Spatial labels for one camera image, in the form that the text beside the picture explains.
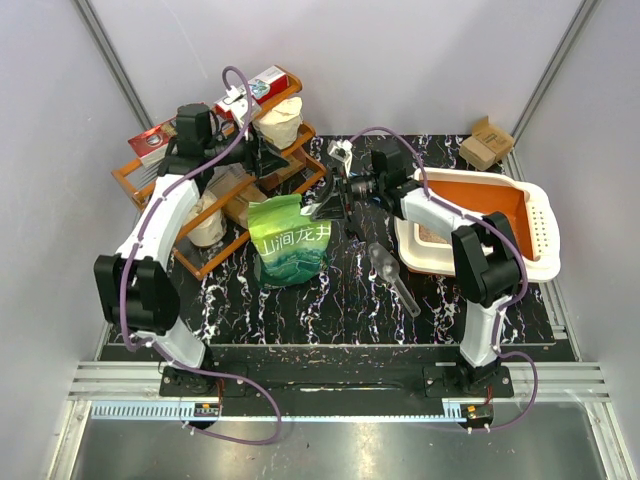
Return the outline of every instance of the wall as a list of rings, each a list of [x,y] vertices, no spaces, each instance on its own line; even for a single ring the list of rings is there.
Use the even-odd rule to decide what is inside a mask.
[[[93,0],[156,122],[220,98],[228,64],[276,63],[323,134],[463,133],[485,114],[512,129],[579,3]]]
[[[139,128],[71,2],[2,2],[0,58],[0,464],[33,479],[100,337],[93,262],[134,216],[109,172]]]
[[[518,145],[527,180],[549,194],[560,284],[586,360],[601,362],[640,465],[638,238],[640,4],[602,2]]]

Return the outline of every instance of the black marble table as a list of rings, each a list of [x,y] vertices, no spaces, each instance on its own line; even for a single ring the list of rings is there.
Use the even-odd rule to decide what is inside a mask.
[[[329,141],[315,137],[307,145],[311,156],[328,163]],[[464,139],[456,135],[405,137],[423,154],[429,167],[473,169],[458,156]],[[354,146],[353,172],[369,165],[369,151],[390,137],[368,136]],[[411,157],[407,152],[407,164]],[[492,171],[501,172],[499,165]],[[299,175],[279,187],[293,191]],[[303,197],[317,197],[320,182]],[[391,219],[384,211],[358,204],[356,218],[368,242],[379,242],[397,255],[397,240]],[[235,237],[240,227],[232,227]],[[328,247],[329,268],[304,285],[278,290],[260,289],[253,276],[255,248],[249,242],[237,250],[203,281],[196,280],[173,259],[169,272],[181,298],[181,316],[209,344],[288,345],[428,345],[454,344],[462,339],[466,301],[455,279],[410,273],[401,264],[401,277],[413,292],[422,313],[409,316],[398,297],[379,279],[366,254],[366,244],[350,241],[334,223]],[[200,250],[204,260],[216,253]],[[111,333],[109,343],[118,343]],[[547,311],[537,285],[529,286],[522,302],[511,307],[505,321],[503,343],[551,344],[554,342]]]

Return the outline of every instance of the scoop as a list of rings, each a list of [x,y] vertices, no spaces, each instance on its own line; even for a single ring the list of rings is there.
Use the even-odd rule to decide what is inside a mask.
[[[412,317],[420,315],[420,307],[414,300],[411,292],[409,292],[405,284],[400,280],[400,264],[393,255],[379,243],[372,243],[369,245],[369,258],[378,276],[387,282],[398,294],[400,301],[409,312],[409,315]]]

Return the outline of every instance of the plastic bag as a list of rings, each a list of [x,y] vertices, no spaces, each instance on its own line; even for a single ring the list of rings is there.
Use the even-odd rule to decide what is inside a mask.
[[[331,222],[300,214],[301,195],[249,204],[249,233],[258,250],[255,275],[261,287],[304,283],[327,268]]]

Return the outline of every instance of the purple cable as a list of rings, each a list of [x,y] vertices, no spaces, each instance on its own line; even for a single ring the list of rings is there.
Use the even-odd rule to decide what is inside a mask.
[[[486,228],[491,233],[493,233],[496,237],[498,237],[500,239],[500,241],[502,243],[504,243],[507,246],[507,248],[509,250],[511,250],[511,252],[515,256],[516,263],[518,264],[518,269],[520,270],[520,275],[522,276],[522,287],[520,288],[520,292],[518,292],[518,295],[516,295],[511,300],[509,300],[505,304],[503,304],[500,307],[498,307],[498,310],[497,310],[497,313],[496,313],[496,319],[495,319],[495,321],[493,323],[493,330],[491,332],[491,339],[492,339],[491,345],[492,345],[492,348],[493,348],[494,352],[496,353],[496,355],[498,357],[500,357],[503,360],[505,360],[507,358],[511,358],[511,357],[523,358],[524,360],[529,362],[529,365],[531,365],[531,370],[533,372],[533,390],[531,392],[531,398],[529,400],[529,403],[527,404],[525,409],[522,411],[522,413],[520,413],[520,415],[518,415],[516,418],[514,418],[510,422],[507,422],[504,425],[498,425],[497,427],[493,427],[491,430],[500,431],[500,430],[504,430],[506,428],[512,427],[513,425],[519,423],[527,415],[527,413],[529,413],[529,411],[533,407],[533,404],[536,401],[536,397],[538,396],[538,369],[536,368],[536,364],[533,361],[533,359],[529,355],[524,353],[524,352],[502,353],[500,351],[500,338],[499,338],[499,335],[500,335],[499,330],[500,330],[500,323],[501,323],[500,322],[500,318],[503,315],[503,313],[507,310],[507,308],[509,308],[511,305],[513,305],[513,304],[519,302],[520,300],[522,300],[522,298],[525,296],[525,294],[527,292],[527,287],[529,285],[529,279],[527,277],[527,269],[526,269],[526,266],[524,264],[524,260],[522,258],[522,254],[516,248],[516,246],[502,232],[498,231],[495,227],[493,227],[493,225],[490,225],[489,223],[485,222],[481,218],[477,218],[477,217],[475,217],[473,215],[465,214],[460,208],[458,208],[455,205],[445,201],[444,199],[441,199],[437,195],[431,195],[431,191],[429,190],[429,184],[428,184],[428,181],[427,181],[427,172],[426,172],[426,170],[424,168],[424,163],[422,161],[422,157],[420,156],[420,154],[418,154],[418,152],[416,152],[416,150],[411,146],[411,144],[409,142],[407,142],[404,138],[402,138],[400,135],[398,135],[393,130],[391,130],[389,128],[386,128],[386,127],[365,128],[364,130],[362,130],[362,131],[356,133],[354,136],[352,136],[349,139],[349,142],[353,143],[359,137],[364,135],[365,133],[374,132],[374,131],[381,131],[381,132],[385,132],[385,133],[388,133],[389,135],[394,136],[405,147],[407,147],[407,149],[411,152],[411,155],[413,156],[413,158],[415,158],[418,161],[418,166],[420,167],[420,172],[422,173],[424,194],[427,197],[427,199],[437,203],[441,207],[446,208],[450,212],[453,212],[453,213],[457,214],[458,216],[460,216],[460,217],[462,217],[462,218],[464,218],[466,220],[472,221],[472,222],[477,223],[478,225],[482,226],[483,228]]]
[[[230,71],[234,72],[236,75],[238,75],[238,77],[240,77],[240,80],[242,81],[242,83],[244,85],[245,92],[251,92],[251,89],[249,88],[249,82],[247,81],[247,78],[244,76],[244,74],[240,70],[238,70],[236,67],[232,67],[232,66],[226,67],[222,71],[222,80],[223,80],[226,88],[229,89],[229,82],[227,81],[226,76],[227,76],[227,73],[229,73]],[[251,98],[251,95],[250,94],[247,95],[247,103],[248,103],[247,114],[245,116],[242,128],[238,132],[238,135],[236,136],[236,138],[227,146],[227,148],[224,149],[223,152],[220,153],[220,155],[218,155],[217,157],[213,158],[212,160],[209,160],[207,163],[205,163],[201,167],[198,167],[196,170],[190,172],[188,175],[185,175],[184,177],[180,178],[179,180],[177,180],[176,182],[171,184],[169,187],[167,187],[167,189],[164,192],[162,192],[162,197],[158,198],[155,201],[155,203],[153,205],[151,205],[151,207],[149,207],[149,213],[147,214],[145,219],[142,221],[142,224],[140,225],[140,230],[138,231],[138,243],[134,243],[133,248],[131,249],[131,253],[129,254],[129,257],[127,257],[127,259],[126,259],[126,261],[124,263],[124,268],[122,269],[122,278],[120,280],[120,300],[119,300],[119,306],[120,306],[120,330],[122,331],[122,337],[123,337],[123,340],[124,340],[125,347],[127,347],[127,350],[129,350],[130,352],[135,352],[136,350],[138,350],[142,346],[142,344],[151,341],[151,339],[147,338],[147,339],[142,339],[137,343],[133,343],[131,341],[131,339],[129,338],[129,335],[130,335],[129,334],[129,327],[127,325],[127,281],[128,281],[128,278],[129,278],[129,274],[131,272],[131,266],[133,264],[134,257],[136,256],[136,253],[138,252],[138,249],[142,246],[141,242],[142,242],[142,240],[144,238],[144,233],[146,232],[147,227],[149,226],[149,223],[151,222],[151,218],[156,213],[156,210],[158,209],[160,204],[165,200],[166,195],[168,195],[172,190],[174,190],[181,183],[193,178],[194,176],[198,175],[202,171],[204,171],[207,168],[210,168],[213,165],[215,165],[216,163],[218,163],[220,160],[222,160],[224,157],[226,157],[229,154],[229,152],[231,152],[231,150],[233,150],[233,148],[235,148],[235,146],[242,140],[242,137],[244,136],[245,132],[249,128],[249,123],[251,123],[252,100],[253,99]],[[223,372],[212,372],[212,371],[209,371],[209,370],[201,370],[199,368],[189,367],[189,366],[177,361],[176,359],[172,358],[171,355],[169,355],[167,352],[165,352],[157,343],[153,343],[153,346],[156,349],[156,351],[160,355],[162,355],[162,357],[169,364],[176,365],[176,366],[178,366],[179,368],[181,368],[183,370],[187,370],[187,371],[195,373],[197,375],[205,375],[205,376],[216,377],[216,378],[227,378],[227,379],[231,379],[231,380],[237,380],[237,381],[245,382],[248,385],[251,385],[253,388],[258,390],[258,392],[260,392],[262,395],[264,395],[264,397],[267,399],[267,401],[273,407],[273,410],[274,410],[274,412],[276,414],[276,431],[271,437],[266,438],[264,440],[244,440],[242,438],[228,437],[226,435],[222,435],[222,434],[214,433],[214,432],[207,432],[205,430],[201,430],[201,429],[195,428],[195,427],[191,427],[191,431],[192,432],[198,432],[198,433],[201,433],[202,435],[206,435],[208,437],[213,437],[213,438],[217,438],[217,439],[220,439],[220,440],[227,440],[229,442],[240,443],[242,445],[269,445],[271,443],[277,442],[280,439],[280,433],[282,432],[282,416],[280,414],[280,409],[278,408],[278,404],[273,399],[271,394],[269,394],[269,392],[267,392],[267,390],[264,387],[260,386],[259,384],[257,384],[253,380],[251,380],[249,378],[246,378],[246,377],[243,377],[241,375],[234,375],[234,374],[231,374],[231,373],[223,373]]]

